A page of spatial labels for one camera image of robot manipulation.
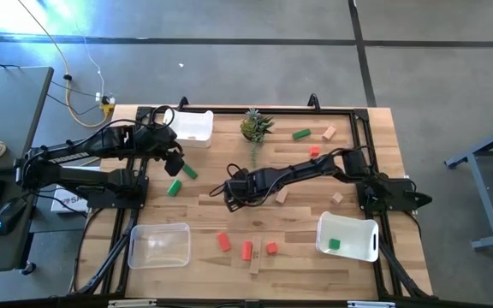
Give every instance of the gray desk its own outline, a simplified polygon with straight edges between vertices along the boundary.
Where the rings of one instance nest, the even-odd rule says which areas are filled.
[[[32,145],[52,75],[52,68],[0,68],[0,140],[8,146],[8,153],[0,159],[0,170],[8,170],[0,173],[6,184],[3,202],[22,195],[10,168]],[[23,261],[32,211],[29,202],[15,230],[0,236],[0,270],[11,270]]]

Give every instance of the small plant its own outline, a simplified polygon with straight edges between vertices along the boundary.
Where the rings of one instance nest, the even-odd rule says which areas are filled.
[[[260,115],[259,111],[251,108],[246,112],[246,119],[241,123],[243,136],[252,142],[251,159],[253,167],[256,167],[258,147],[264,143],[265,135],[271,133],[270,127],[275,124],[271,120],[273,120],[273,117]]]

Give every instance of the gray metal stand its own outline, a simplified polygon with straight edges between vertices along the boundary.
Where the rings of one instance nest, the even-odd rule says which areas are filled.
[[[459,155],[456,155],[450,159],[444,161],[444,164],[449,169],[454,169],[458,164],[467,162],[472,171],[472,176],[475,179],[475,184],[477,185],[478,194],[483,202],[484,210],[486,212],[486,216],[490,221],[490,227],[493,232],[493,204],[490,199],[490,195],[488,190],[490,189],[485,183],[478,166],[478,157],[479,156],[493,156],[493,136],[488,139],[483,140],[482,142],[472,146],[469,150],[462,152]],[[483,238],[480,240],[474,240],[471,242],[473,249],[479,249],[484,247],[493,246],[493,236]]]

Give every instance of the red block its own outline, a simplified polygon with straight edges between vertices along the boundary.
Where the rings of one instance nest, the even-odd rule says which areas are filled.
[[[243,242],[243,260],[250,261],[252,259],[252,242],[245,240]]]
[[[267,248],[267,253],[269,254],[277,253],[277,244],[275,242],[268,243],[265,248]]]
[[[321,148],[316,146],[316,145],[312,145],[310,148],[309,148],[309,156],[310,157],[318,157],[318,155],[321,153]]]
[[[218,242],[220,242],[220,248],[222,249],[223,252],[228,251],[231,249],[231,244],[229,243],[228,235],[221,233],[217,235]]]

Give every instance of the yellow cable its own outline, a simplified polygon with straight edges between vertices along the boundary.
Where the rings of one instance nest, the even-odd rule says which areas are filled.
[[[66,70],[66,75],[69,75],[68,61],[66,61],[66,57],[64,56],[64,54],[60,50],[60,47],[58,47],[58,44],[51,37],[51,35],[49,34],[49,32],[47,32],[47,30],[45,29],[45,27],[43,27],[43,25],[41,25],[41,23],[37,20],[37,18],[35,18],[35,16],[32,14],[32,12],[30,12],[30,10],[27,9],[26,5],[24,5],[24,3],[22,3],[21,0],[18,0],[18,2],[26,10],[26,12],[35,20],[35,22],[37,22],[37,24],[41,27],[41,29],[43,29],[43,31],[45,32],[45,34],[47,34],[47,36],[49,37],[49,39],[52,42],[52,44],[54,44],[55,47],[58,49],[58,52],[60,53],[60,56],[62,57],[62,60],[64,61],[64,67],[65,67],[65,70]],[[69,114],[74,118],[74,120],[76,122],[78,122],[80,125],[82,125],[84,127],[98,127],[98,126],[102,125],[106,120],[108,120],[108,115],[107,114],[104,114],[104,119],[101,122],[96,123],[96,124],[85,124],[79,118],[77,118],[77,115],[74,113],[74,111],[71,108],[71,104],[69,103],[69,94],[71,93],[71,91],[69,90],[70,88],[71,88],[71,86],[69,84],[69,80],[66,80],[66,90],[65,90],[66,91],[66,95],[65,95],[66,100],[65,100],[65,102],[66,102],[66,106],[68,107]]]

